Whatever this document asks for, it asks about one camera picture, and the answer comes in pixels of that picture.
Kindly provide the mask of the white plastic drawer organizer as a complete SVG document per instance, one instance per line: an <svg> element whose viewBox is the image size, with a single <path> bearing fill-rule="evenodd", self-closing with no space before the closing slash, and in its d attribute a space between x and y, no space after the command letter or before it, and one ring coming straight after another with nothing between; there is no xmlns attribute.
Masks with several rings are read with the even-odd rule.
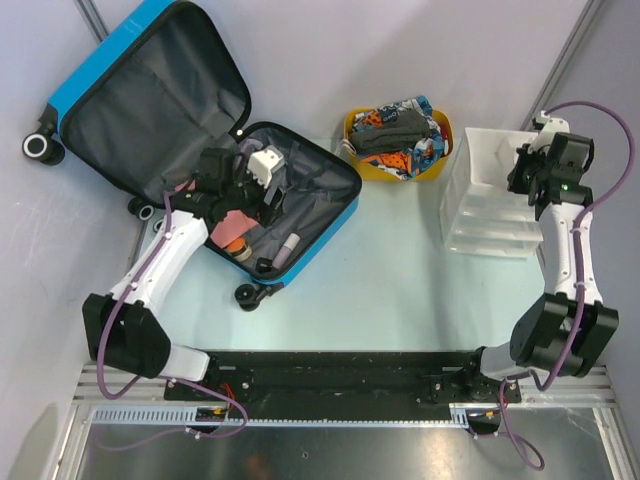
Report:
<svg viewBox="0 0 640 480"><path fill-rule="evenodd" d="M507 190L517 149L533 132L467 128L444 187L439 221L444 247L452 252L527 258L543 240L525 195Z"/></svg>

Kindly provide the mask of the grey dotted socks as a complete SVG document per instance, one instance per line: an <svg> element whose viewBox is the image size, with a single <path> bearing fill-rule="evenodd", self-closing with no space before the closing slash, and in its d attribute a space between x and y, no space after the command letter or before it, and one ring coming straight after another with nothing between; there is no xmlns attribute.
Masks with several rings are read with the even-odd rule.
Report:
<svg viewBox="0 0 640 480"><path fill-rule="evenodd" d="M397 152L412 148L431 136L428 119L415 110L401 113L395 120L381 127L353 130L350 143L360 154Z"/></svg>

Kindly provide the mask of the blue fish-print kids suitcase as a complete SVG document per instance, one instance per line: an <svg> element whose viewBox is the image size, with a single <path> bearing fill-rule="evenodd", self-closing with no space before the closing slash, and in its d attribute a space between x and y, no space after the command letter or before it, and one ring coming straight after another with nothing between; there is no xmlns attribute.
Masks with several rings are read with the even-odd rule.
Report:
<svg viewBox="0 0 640 480"><path fill-rule="evenodd" d="M245 262L218 253L248 275L235 298L251 311L290 283L355 212L362 181L356 170L300 134L273 122L250 123L247 84L209 15L190 1L145 1L50 97L27 135L28 159L60 163L66 153L127 192L129 212L144 217L165 192L210 166L206 149L250 154L274 146L286 165L278 186L284 213L244 234ZM287 237L300 241L284 266L273 260Z"/></svg>

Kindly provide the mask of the yellow plastic basket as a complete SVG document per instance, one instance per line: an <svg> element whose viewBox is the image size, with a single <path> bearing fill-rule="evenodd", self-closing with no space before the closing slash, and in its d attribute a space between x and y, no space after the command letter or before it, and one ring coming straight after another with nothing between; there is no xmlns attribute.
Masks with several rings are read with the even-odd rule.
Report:
<svg viewBox="0 0 640 480"><path fill-rule="evenodd" d="M372 110L372 107L365 108L357 108L349 111L344 117L343 122L343 135L344 139L347 139L352 131L352 126L355 121L355 117L360 113L366 113ZM448 158L452 154L455 146L453 128L450 124L449 118L447 115L434 108L433 109L433 118L438 123L441 133L443 135L445 141L445 151L444 154L440 157L440 159L432 165L428 170L424 173L416 176L411 179L411 182L425 182L425 181L433 181L436 180L442 170L444 169ZM375 182L400 182L400 179L393 176L386 171L378 169L374 166L370 166L369 164L365 164L357 159L354 153L348 153L348 159L350 164L355 168L355 170L359 173L363 181L375 181Z"/></svg>

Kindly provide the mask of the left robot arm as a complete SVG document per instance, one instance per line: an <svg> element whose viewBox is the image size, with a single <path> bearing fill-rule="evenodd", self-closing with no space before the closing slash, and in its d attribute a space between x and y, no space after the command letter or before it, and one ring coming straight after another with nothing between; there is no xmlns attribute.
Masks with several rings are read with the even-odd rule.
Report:
<svg viewBox="0 0 640 480"><path fill-rule="evenodd" d="M274 146L250 154L210 148L202 157L208 168L165 192L164 221L142 256L108 293L90 295L82 314L98 369L186 379L187 389L207 400L219 392L220 374L208 367L208 354L173 342L158 315L187 261L230 213L263 226L273 222L284 199L277 183L286 160Z"/></svg>

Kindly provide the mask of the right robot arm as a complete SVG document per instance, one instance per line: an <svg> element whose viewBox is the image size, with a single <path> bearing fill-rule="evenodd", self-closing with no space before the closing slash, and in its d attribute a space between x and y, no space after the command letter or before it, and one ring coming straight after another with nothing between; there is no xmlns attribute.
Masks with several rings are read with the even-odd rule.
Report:
<svg viewBox="0 0 640 480"><path fill-rule="evenodd" d="M593 193L582 176L594 158L591 139L567 132L539 133L516 150L509 192L526 196L535 218L553 226L555 260L546 268L546 290L516 322L509 342L479 352L479 366L463 373L461 388L484 401L497 380L548 374L583 377L619 326L617 310L603 302L595 281L590 232Z"/></svg>

